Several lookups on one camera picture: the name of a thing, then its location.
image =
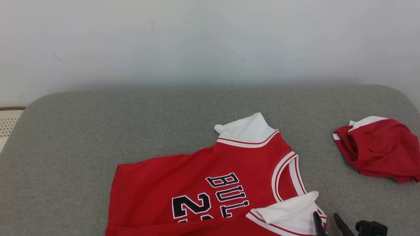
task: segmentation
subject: gray sofa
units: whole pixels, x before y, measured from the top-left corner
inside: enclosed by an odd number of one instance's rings
[[[0,235],[104,235],[116,166],[212,146],[215,124],[261,112],[299,154],[307,191],[341,235],[337,212],[420,235],[420,184],[362,176],[332,132],[349,120],[394,118],[420,134],[420,115],[399,91],[377,85],[292,89],[67,92],[33,102],[0,154]]]

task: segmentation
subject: bulls jersey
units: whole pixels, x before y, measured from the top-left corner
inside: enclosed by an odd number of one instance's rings
[[[261,113],[215,130],[220,134],[216,144],[194,154],[119,165],[106,235],[205,235],[224,227],[244,229],[243,224],[262,230],[260,235],[314,235],[314,227],[275,227],[278,221],[255,213],[306,194],[298,155],[280,132]]]

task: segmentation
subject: white wall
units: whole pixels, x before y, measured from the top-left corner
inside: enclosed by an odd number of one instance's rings
[[[0,105],[115,84],[383,84],[420,108],[418,0],[0,0]]]

